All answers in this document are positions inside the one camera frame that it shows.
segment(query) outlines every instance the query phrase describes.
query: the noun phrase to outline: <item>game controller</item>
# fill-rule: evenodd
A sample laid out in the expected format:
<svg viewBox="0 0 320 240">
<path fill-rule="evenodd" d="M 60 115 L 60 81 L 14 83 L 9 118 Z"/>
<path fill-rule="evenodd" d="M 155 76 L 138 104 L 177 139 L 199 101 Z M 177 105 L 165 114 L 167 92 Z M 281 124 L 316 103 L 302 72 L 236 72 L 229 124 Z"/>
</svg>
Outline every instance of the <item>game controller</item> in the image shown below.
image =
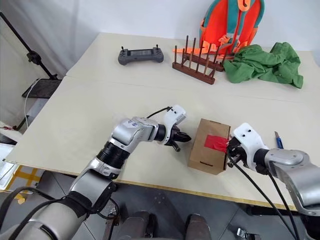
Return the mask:
<svg viewBox="0 0 320 240">
<path fill-rule="evenodd" d="M 164 55 L 161 49 L 158 47 L 150 48 L 150 49 L 137 49 L 137 50 L 128 50 L 121 47 L 122 50 L 119 53 L 118 61 L 121 65 L 126 65 L 130 62 L 135 61 L 146 61 L 146 60 L 154 60 L 158 63 L 161 63 L 164 60 Z"/>
</svg>

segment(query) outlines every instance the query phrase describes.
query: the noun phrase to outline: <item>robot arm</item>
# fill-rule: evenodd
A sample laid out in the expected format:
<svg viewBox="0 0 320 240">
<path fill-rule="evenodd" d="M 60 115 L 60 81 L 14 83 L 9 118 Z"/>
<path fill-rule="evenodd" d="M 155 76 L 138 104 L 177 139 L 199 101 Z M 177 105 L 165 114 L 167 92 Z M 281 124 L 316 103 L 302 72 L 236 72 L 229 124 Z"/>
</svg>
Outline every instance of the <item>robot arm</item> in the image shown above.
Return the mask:
<svg viewBox="0 0 320 240">
<path fill-rule="evenodd" d="M 247 123 L 233 131 L 227 153 L 235 162 L 266 175 L 270 172 L 282 181 L 301 214 L 308 235 L 320 236 L 320 167 L 299 150 L 269 149 L 259 134 Z"/>
<path fill-rule="evenodd" d="M 32 216 L 23 229 L 7 230 L 0 239 L 71 239 L 89 214 L 99 213 L 117 187 L 123 164 L 140 142 L 158 141 L 180 151 L 177 142 L 191 138 L 177 127 L 186 118 L 179 105 L 164 115 L 164 124 L 144 117 L 124 119 L 112 132 L 103 149 L 74 180 L 65 198 L 51 203 Z"/>
</svg>

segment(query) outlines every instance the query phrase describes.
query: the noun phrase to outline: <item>orange backpack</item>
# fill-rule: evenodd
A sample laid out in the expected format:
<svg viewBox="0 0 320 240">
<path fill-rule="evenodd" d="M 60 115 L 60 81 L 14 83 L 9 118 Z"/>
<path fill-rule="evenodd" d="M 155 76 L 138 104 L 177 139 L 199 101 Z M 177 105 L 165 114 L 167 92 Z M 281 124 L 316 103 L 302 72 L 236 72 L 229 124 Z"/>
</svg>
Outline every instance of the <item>orange backpack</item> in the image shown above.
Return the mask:
<svg viewBox="0 0 320 240">
<path fill-rule="evenodd" d="M 264 0 L 215 0 L 201 21 L 202 53 L 216 52 L 218 47 L 219 54 L 237 53 L 240 48 L 250 45 L 264 10 Z M 191 47 L 186 50 L 187 53 L 191 51 Z"/>
</svg>

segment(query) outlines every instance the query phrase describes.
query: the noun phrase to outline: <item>white wall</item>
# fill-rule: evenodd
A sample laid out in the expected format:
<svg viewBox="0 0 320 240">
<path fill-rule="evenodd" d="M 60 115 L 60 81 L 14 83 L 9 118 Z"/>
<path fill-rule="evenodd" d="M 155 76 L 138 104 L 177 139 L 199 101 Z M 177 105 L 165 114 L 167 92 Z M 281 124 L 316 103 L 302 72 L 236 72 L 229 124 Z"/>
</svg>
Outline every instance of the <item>white wall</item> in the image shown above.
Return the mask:
<svg viewBox="0 0 320 240">
<path fill-rule="evenodd" d="M 98 32 L 197 37 L 200 21 L 212 2 L 2 0 L 1 8 L 44 62 L 64 75 Z M 296 50 L 320 49 L 319 10 L 319 0 L 265 0 L 254 43 L 271 47 L 275 42 L 289 42 Z"/>
<path fill-rule="evenodd" d="M 21 95 L 44 72 L 28 62 L 27 51 L 0 20 L 0 121 L 14 126 L 24 118 L 25 98 Z M 28 99 L 27 110 L 34 99 Z"/>
</svg>

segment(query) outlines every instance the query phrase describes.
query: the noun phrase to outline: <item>red tape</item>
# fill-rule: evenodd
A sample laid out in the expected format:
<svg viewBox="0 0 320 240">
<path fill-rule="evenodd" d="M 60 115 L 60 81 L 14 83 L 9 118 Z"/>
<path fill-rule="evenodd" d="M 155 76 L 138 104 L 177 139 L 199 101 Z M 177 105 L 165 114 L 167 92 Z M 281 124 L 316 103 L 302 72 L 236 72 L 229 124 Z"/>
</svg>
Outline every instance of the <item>red tape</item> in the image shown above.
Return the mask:
<svg viewBox="0 0 320 240">
<path fill-rule="evenodd" d="M 227 142 L 229 140 L 227 138 L 224 138 L 222 136 L 212 136 L 207 135 L 206 140 L 204 142 L 204 146 L 206 148 L 218 150 L 220 152 L 227 152 Z"/>
</svg>

